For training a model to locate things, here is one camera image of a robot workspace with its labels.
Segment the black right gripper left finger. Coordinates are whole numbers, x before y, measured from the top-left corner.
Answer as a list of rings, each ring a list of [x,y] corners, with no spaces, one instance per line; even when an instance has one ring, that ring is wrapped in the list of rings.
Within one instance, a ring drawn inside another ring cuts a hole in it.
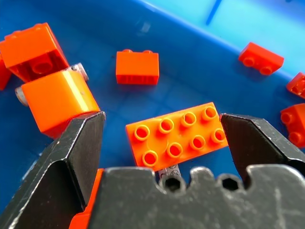
[[[89,203],[105,112],[74,118],[42,153],[4,212],[0,229],[68,229]]]

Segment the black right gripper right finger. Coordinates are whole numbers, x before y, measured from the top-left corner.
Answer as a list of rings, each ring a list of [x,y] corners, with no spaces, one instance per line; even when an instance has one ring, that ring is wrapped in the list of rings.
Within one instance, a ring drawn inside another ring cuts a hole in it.
[[[221,114],[220,121],[234,165],[243,181],[247,180],[247,167],[259,164],[287,165],[305,177],[305,153],[265,119]]]

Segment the blue plastic bin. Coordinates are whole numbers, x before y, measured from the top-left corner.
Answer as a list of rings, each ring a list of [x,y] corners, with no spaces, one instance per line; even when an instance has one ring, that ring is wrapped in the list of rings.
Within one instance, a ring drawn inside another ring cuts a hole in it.
[[[284,137],[279,113],[297,102],[288,77],[263,77],[223,41],[138,0],[0,0],[0,39],[48,22],[71,62],[83,63],[106,119],[104,167],[90,229],[305,229],[305,177],[280,164],[247,167],[243,181],[229,146],[164,178],[134,165],[128,123],[214,102],[221,114],[263,118]],[[116,53],[159,54],[156,85],[118,84]],[[21,105],[12,78],[0,92],[0,211],[53,142]]]

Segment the orange two-stud small brick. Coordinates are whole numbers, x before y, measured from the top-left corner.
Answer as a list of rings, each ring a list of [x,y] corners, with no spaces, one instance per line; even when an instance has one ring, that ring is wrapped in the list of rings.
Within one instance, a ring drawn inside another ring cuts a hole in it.
[[[262,75],[272,75],[284,64],[284,57],[253,42],[240,52],[238,60],[244,66],[254,68]]]
[[[280,112],[288,130],[288,139],[298,148],[305,147],[305,103],[295,104]]]
[[[116,81],[118,84],[156,85],[159,80],[159,54],[150,50],[116,53]]]
[[[287,85],[289,92],[305,99],[305,73],[299,72]]]

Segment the orange toy brick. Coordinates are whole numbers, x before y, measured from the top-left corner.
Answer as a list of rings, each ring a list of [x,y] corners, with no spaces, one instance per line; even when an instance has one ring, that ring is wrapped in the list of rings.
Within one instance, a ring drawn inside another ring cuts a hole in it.
[[[69,229],[87,229],[103,171],[103,168],[97,170],[88,205],[83,212],[72,218]]]
[[[4,90],[11,78],[11,71],[7,69],[0,53],[0,90]]]

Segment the orange smooth curved brick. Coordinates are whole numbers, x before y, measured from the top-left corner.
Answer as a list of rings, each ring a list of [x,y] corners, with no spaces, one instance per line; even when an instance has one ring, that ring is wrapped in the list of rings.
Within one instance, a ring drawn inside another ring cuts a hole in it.
[[[21,86],[41,133],[58,138],[70,121],[78,116],[99,112],[80,72],[59,71]]]

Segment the orange eight-stud flat brick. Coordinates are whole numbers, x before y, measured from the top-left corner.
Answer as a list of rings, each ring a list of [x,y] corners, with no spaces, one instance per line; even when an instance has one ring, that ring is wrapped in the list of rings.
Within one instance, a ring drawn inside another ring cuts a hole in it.
[[[126,125],[135,163],[159,171],[228,145],[214,103]]]

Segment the orange hollow upturned brick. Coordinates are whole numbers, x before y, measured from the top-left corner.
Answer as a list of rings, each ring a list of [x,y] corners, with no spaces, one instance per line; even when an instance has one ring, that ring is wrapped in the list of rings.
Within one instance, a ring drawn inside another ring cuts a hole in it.
[[[5,36],[0,54],[5,67],[25,83],[69,67],[48,23]]]

